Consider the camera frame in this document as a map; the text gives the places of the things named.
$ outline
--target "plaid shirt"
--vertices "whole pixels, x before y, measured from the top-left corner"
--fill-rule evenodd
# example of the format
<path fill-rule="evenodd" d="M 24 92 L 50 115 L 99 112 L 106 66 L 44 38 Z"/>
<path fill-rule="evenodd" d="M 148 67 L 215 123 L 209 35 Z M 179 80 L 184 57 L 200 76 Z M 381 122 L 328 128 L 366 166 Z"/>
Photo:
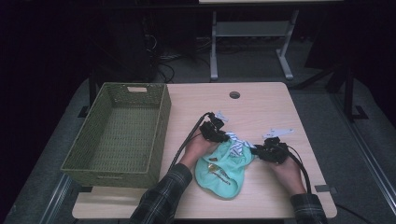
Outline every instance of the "plaid shirt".
<path fill-rule="evenodd" d="M 191 171 L 183 164 L 176 164 L 142 196 L 130 223 L 173 223 L 180 197 L 191 181 Z M 297 194 L 290 201 L 298 224 L 327 223 L 317 195 Z"/>

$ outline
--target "gray floor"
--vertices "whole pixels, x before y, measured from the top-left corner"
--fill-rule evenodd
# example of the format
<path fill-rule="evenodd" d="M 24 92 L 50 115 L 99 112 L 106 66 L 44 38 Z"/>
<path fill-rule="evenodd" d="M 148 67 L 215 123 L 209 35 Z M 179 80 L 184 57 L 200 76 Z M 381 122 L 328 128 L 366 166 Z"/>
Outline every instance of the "gray floor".
<path fill-rule="evenodd" d="M 298 84 L 320 70 L 304 68 L 310 42 L 294 41 L 290 44 L 287 58 L 294 74 L 287 81 L 282 74 L 275 49 L 280 41 L 255 41 L 250 45 L 241 45 L 236 53 L 220 54 L 218 57 L 218 82 L 285 82 L 288 86 Z M 174 83 L 209 82 L 209 54 L 199 54 L 199 59 L 180 59 L 168 65 L 175 70 Z M 163 72 L 171 76 L 171 70 L 162 66 Z M 369 162 L 361 153 L 361 143 L 356 141 L 350 123 L 337 106 L 343 100 L 343 92 L 328 94 L 324 87 L 325 77 L 302 91 L 290 91 L 311 146 L 317 156 L 321 171 L 333 191 L 333 199 L 367 218 L 373 223 L 396 223 L 383 191 L 378 186 L 369 168 Z M 163 82 L 161 76 L 155 82 Z M 29 180 L 26 182 L 13 210 L 5 223 L 74 223 L 71 210 L 77 198 L 80 186 L 71 182 L 66 194 L 61 197 L 62 204 L 53 210 L 47 210 L 52 192 L 61 180 L 60 167 L 66 153 L 83 122 L 78 113 L 89 103 L 88 83 L 85 81 L 76 92 L 67 107 L 62 120 L 49 140 Z M 369 119 L 356 120 L 352 124 L 371 149 L 389 183 L 396 184 L 396 130 L 376 106 L 367 88 L 355 82 L 354 105 L 360 105 Z M 42 219 L 51 211 L 50 219 Z M 338 215 L 330 223 L 365 223 L 350 212 L 338 208 Z M 79 220 L 77 223 L 127 223 L 127 220 Z"/>

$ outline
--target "hand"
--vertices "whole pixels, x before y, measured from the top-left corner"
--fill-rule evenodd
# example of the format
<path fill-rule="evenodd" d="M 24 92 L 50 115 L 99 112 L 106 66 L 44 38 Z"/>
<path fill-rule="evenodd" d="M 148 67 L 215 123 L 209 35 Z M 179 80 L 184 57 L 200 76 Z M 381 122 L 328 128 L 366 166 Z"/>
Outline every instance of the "hand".
<path fill-rule="evenodd" d="M 282 164 L 273 162 L 268 162 L 268 164 L 290 196 L 306 193 L 303 180 L 301 179 L 300 167 L 291 157 L 287 157 Z"/>
<path fill-rule="evenodd" d="M 205 154 L 212 153 L 218 148 L 219 143 L 211 142 L 206 139 L 201 134 L 198 129 L 193 135 L 190 142 L 186 145 L 185 153 L 180 159 L 179 163 L 183 163 L 189 169 L 203 157 Z"/>

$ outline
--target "round hole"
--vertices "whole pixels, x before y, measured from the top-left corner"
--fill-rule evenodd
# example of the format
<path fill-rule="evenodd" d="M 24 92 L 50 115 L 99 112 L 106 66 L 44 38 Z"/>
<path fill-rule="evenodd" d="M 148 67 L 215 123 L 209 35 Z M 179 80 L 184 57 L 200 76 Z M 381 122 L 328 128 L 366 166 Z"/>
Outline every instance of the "round hole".
<path fill-rule="evenodd" d="M 241 94 L 237 91 L 232 91 L 230 92 L 230 97 L 233 99 L 238 99 L 239 97 L 241 97 Z"/>

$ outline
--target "woven basket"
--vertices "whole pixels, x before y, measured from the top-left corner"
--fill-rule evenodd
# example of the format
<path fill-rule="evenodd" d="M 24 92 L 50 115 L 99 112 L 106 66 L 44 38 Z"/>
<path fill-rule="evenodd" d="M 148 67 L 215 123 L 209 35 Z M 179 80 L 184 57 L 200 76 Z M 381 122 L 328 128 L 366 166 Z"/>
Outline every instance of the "woven basket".
<path fill-rule="evenodd" d="M 165 84 L 105 83 L 61 170 L 82 186 L 150 188 L 170 108 Z"/>

